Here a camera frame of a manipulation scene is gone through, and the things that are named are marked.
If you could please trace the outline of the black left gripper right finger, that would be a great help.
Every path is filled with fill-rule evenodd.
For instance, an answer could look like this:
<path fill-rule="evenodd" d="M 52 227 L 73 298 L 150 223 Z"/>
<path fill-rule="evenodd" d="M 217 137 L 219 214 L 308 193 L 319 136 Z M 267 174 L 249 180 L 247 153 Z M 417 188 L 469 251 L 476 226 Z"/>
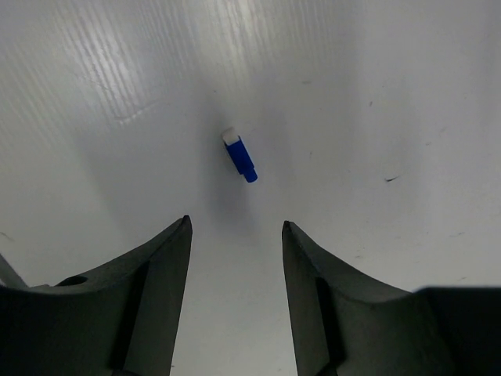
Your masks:
<path fill-rule="evenodd" d="M 380 282 L 292 222 L 283 268 L 300 375 L 497 375 L 500 290 Z"/>

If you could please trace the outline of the small blue pen cap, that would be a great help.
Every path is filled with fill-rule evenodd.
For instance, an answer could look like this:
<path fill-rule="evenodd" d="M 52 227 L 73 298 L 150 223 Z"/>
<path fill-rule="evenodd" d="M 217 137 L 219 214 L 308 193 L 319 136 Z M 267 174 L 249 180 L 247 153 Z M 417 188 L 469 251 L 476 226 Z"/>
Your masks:
<path fill-rule="evenodd" d="M 255 166 L 243 140 L 234 128 L 228 128 L 222 133 L 222 140 L 226 151 L 230 156 L 238 173 L 245 178 L 248 183 L 253 183 L 258 179 Z"/>

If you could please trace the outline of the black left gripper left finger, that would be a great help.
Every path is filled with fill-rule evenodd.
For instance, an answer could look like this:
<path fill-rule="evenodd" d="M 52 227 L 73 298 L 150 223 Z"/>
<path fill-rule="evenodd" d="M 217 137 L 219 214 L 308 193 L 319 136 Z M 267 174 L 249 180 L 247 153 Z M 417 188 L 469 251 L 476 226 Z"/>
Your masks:
<path fill-rule="evenodd" d="M 57 285 L 2 287 L 2 374 L 170 374 L 192 235 L 182 217 Z"/>

